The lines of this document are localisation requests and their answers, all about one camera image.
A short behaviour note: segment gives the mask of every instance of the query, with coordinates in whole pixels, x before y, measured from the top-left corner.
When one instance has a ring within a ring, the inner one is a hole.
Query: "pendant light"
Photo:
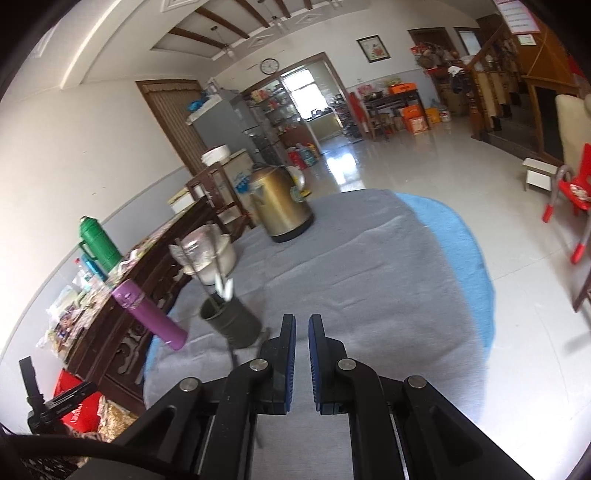
[[[224,39],[222,38],[222,34],[217,31],[217,25],[214,25],[211,28],[211,31],[212,32],[215,32],[217,34],[217,36],[219,37],[220,41],[223,43],[222,50],[228,55],[228,57],[230,57],[231,59],[235,59],[236,58],[236,53],[234,53],[234,51],[230,48],[230,45],[229,44],[227,44],[226,42],[224,42]]]
[[[269,15],[271,16],[271,21],[269,23],[271,25],[276,26],[279,29],[279,31],[281,31],[283,33],[286,33],[289,30],[289,28],[287,28],[287,25],[281,19],[281,17],[274,15],[273,12],[271,10],[269,10],[269,7],[265,4],[265,0],[256,0],[256,2],[258,4],[261,4],[263,7],[265,7],[265,9],[269,12]]]

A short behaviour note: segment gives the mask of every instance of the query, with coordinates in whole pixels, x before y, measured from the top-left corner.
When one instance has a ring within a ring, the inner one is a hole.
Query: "carved wooden cabinet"
[[[190,280],[168,246],[209,220],[226,230],[204,197],[171,222],[122,280],[134,280],[168,313]],[[83,380],[95,382],[108,399],[141,414],[145,411],[143,370],[151,339],[152,333],[110,297],[71,348],[67,369]]]

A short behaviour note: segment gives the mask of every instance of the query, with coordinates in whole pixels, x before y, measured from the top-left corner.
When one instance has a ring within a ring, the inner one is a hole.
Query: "green thermos handle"
[[[98,260],[90,250],[88,250],[88,245],[87,243],[82,240],[82,242],[80,242],[78,244],[78,246],[80,247],[80,250],[82,250],[86,255],[88,255],[88,258],[91,258],[92,260]]]

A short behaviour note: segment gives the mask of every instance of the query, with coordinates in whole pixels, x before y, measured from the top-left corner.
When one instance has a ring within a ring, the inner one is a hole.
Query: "picture frame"
[[[370,63],[391,58],[379,35],[359,38],[357,43]]]

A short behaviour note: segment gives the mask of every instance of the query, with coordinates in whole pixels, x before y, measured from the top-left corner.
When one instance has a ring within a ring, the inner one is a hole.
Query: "ceiling beam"
[[[178,37],[189,38],[191,40],[200,41],[201,43],[206,43],[207,45],[211,45],[212,47],[217,47],[220,49],[224,49],[225,45],[217,40],[214,40],[209,37],[204,37],[203,35],[199,35],[198,33],[190,32],[189,30],[184,30],[179,27],[173,27],[170,32],[172,35],[176,35]]]
[[[236,0],[236,3],[238,3],[242,8],[244,8],[244,10],[250,13],[263,27],[270,27],[269,22],[267,22],[267,20],[265,20],[265,18],[246,0]]]
[[[285,3],[283,3],[283,0],[275,0],[275,3],[279,7],[279,10],[281,10],[281,13],[285,18],[291,18],[291,13],[285,6]]]
[[[248,36],[248,34],[244,31],[241,30],[240,28],[238,28],[236,25],[234,25],[233,23],[230,23],[228,20],[226,20],[225,18],[220,17],[219,15],[216,15],[215,13],[213,13],[211,10],[208,10],[205,7],[199,7],[198,9],[195,10],[199,15],[204,16],[205,18],[210,19],[211,21],[220,24],[221,26],[227,28],[228,30],[233,31],[235,34],[240,35],[242,38],[246,38],[249,39],[250,37]]]

